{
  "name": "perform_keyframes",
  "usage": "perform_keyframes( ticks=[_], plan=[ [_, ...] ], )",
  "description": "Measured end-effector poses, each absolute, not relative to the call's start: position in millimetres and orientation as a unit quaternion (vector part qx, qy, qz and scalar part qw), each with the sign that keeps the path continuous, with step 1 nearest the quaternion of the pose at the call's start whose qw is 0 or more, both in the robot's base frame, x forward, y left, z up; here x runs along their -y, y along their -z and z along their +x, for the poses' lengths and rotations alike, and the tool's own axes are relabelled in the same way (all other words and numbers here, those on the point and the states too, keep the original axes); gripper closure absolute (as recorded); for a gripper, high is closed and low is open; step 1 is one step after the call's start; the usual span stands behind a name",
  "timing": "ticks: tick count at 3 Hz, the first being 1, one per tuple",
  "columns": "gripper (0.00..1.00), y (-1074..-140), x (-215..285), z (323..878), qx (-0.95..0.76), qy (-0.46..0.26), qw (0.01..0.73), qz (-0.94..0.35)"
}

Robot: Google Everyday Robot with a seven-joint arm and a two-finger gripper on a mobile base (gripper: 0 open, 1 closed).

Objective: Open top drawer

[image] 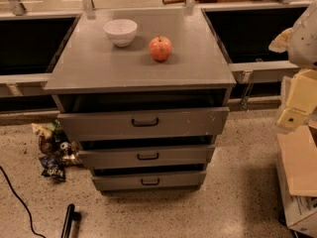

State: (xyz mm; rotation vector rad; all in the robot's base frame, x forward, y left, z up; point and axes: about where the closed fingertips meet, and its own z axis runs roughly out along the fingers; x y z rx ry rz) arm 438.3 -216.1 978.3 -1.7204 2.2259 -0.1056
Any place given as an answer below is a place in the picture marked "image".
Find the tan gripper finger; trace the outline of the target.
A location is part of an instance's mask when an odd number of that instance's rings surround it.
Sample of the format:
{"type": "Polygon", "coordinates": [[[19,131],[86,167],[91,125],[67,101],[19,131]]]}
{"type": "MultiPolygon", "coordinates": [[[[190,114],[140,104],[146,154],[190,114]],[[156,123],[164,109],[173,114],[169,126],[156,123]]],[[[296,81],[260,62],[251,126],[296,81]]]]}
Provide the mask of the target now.
{"type": "Polygon", "coordinates": [[[288,28],[282,31],[268,46],[268,49],[275,53],[284,53],[288,51],[289,39],[292,34],[292,29],[288,28]]]}

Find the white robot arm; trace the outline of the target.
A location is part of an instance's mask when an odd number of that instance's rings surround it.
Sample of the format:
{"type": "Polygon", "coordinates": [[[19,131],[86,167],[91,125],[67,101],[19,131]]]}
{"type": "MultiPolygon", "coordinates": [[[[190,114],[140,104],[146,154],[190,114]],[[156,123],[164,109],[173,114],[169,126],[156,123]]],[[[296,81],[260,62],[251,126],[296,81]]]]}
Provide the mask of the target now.
{"type": "Polygon", "coordinates": [[[287,52],[288,60],[301,68],[317,68],[317,0],[311,2],[291,28],[268,46],[274,53],[287,52]]]}

